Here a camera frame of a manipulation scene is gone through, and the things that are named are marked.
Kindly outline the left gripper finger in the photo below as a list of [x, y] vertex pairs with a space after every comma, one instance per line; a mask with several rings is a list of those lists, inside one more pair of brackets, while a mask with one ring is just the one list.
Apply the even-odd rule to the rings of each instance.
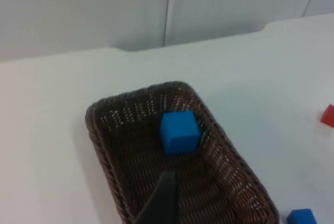
[[175, 171], [161, 173], [156, 188], [151, 194], [140, 214], [134, 221], [136, 224], [179, 223], [180, 211], [179, 177]]

